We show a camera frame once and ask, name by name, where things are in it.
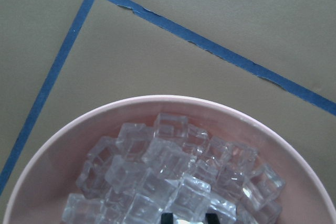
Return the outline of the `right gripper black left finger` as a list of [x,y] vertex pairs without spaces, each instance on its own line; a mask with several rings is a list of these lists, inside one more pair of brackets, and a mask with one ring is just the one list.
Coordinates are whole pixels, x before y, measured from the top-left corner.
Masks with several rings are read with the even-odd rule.
[[170,212],[162,213],[160,224],[173,224],[173,213]]

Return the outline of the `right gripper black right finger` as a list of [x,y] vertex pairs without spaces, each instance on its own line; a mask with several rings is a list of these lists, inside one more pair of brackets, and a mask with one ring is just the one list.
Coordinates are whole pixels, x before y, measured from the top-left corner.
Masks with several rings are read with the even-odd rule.
[[208,224],[220,224],[219,218],[215,213],[207,213],[206,221]]

